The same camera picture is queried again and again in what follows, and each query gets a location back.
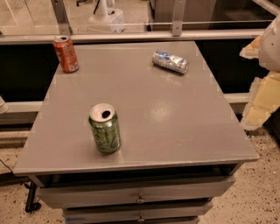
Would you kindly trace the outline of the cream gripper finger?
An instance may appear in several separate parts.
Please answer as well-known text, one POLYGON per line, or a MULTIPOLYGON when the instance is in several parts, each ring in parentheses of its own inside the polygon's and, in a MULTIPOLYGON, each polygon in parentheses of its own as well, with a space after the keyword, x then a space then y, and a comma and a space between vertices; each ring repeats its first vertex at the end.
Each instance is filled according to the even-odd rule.
POLYGON ((240 51, 240 56, 249 60, 258 59, 261 39, 262 36, 258 36, 250 44, 243 47, 240 51))
POLYGON ((256 130, 280 107, 280 73, 270 71, 264 78, 256 77, 249 90, 249 100, 242 113, 241 126, 256 130))

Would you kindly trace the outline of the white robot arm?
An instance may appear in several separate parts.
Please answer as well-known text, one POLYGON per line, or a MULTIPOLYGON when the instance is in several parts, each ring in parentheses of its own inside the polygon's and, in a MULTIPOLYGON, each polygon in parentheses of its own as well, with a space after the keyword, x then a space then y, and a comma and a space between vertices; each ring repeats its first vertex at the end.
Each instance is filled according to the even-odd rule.
POLYGON ((264 78, 254 78, 242 113, 241 126, 256 130, 280 108, 280 15, 262 35, 243 47, 240 55, 249 60, 258 59, 259 66, 269 71, 264 78))

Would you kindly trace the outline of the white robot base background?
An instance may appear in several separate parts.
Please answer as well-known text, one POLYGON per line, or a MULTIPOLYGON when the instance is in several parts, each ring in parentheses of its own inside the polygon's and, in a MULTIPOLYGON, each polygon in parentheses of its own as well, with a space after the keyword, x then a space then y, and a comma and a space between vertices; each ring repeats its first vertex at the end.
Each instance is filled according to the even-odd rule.
POLYGON ((125 28, 123 11, 115 8, 115 0, 95 0, 93 15, 88 19, 91 32, 119 33, 125 28))

